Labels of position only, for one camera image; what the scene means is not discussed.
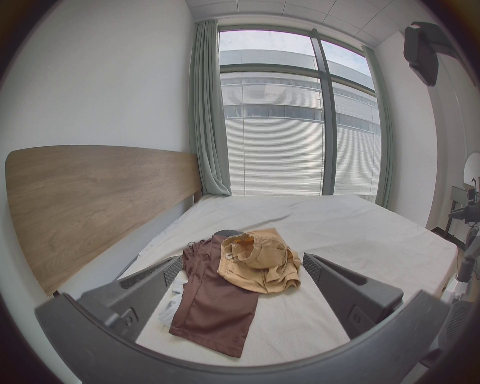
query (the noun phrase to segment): white ceiling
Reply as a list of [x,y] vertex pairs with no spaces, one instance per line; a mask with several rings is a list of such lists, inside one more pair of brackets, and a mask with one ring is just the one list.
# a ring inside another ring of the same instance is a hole
[[283,15],[333,28],[376,47],[419,18],[415,0],[186,0],[195,21],[239,14]]

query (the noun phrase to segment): white bed sheet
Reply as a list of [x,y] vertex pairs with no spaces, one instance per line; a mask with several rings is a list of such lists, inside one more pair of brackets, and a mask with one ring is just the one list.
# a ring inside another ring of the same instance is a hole
[[[190,241],[207,239],[219,230],[270,227],[300,257],[313,253],[399,287],[404,301],[419,289],[439,294],[457,255],[452,243],[356,196],[204,196],[156,236],[123,276],[180,255]],[[179,359],[232,366],[283,363],[347,343],[345,331],[303,267],[300,279],[299,289],[260,295],[240,359],[170,335],[157,319],[170,291],[136,342]]]

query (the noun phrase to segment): fabric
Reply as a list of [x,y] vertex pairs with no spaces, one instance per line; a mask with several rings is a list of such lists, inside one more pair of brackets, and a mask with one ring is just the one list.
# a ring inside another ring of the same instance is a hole
[[[454,244],[356,196],[204,196],[156,236],[124,276],[179,255],[186,242],[207,239],[218,230],[271,227],[299,255],[317,254],[399,287],[404,301],[419,289],[441,293],[457,254]],[[259,295],[240,359],[169,334],[157,314],[167,306],[170,292],[136,342],[178,359],[221,366],[281,364],[347,343],[349,338],[303,266],[299,277],[298,289]]]
[[258,293],[279,293],[300,286],[300,258],[275,228],[226,238],[218,274],[226,281]]
[[230,196],[217,24],[216,20],[195,24],[190,63],[189,139],[190,152],[197,155],[203,194]]
[[393,122],[388,105],[388,94],[385,86],[382,70],[372,49],[362,46],[363,53],[367,59],[370,73],[372,74],[373,85],[378,102],[378,113],[380,115],[380,133],[382,143],[382,154],[380,159],[380,175],[378,179],[378,191],[375,204],[388,208],[388,199],[393,177]]
[[172,292],[175,294],[168,303],[167,307],[158,314],[158,321],[166,326],[172,325],[173,316],[177,312],[178,307],[180,306],[181,297],[183,294],[183,284],[185,284],[187,280],[182,278],[176,278],[173,280],[172,283]]
[[258,293],[230,284],[216,272],[224,239],[214,235],[183,251],[188,283],[169,332],[239,358],[255,315]]

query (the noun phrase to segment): cloudy sky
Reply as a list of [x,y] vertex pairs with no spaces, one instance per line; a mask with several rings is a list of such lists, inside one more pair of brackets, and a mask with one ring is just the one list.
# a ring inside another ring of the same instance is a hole
[[[327,60],[343,64],[371,77],[364,57],[325,41],[322,45]],[[220,50],[234,49],[272,49],[314,56],[309,37],[272,31],[222,32]]]

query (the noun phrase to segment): curtain fold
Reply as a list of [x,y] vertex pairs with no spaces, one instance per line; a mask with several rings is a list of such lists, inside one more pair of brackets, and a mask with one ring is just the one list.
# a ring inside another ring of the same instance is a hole
[[198,158],[203,193],[230,196],[217,20],[195,24],[188,108],[190,152]]
[[393,176],[393,126],[390,109],[388,107],[388,94],[386,85],[380,69],[380,64],[372,49],[363,46],[363,53],[367,59],[370,73],[372,74],[373,85],[377,96],[378,113],[380,115],[380,133],[382,135],[382,152],[380,159],[380,177],[378,179],[378,191],[375,203],[388,208],[388,198],[392,185]]

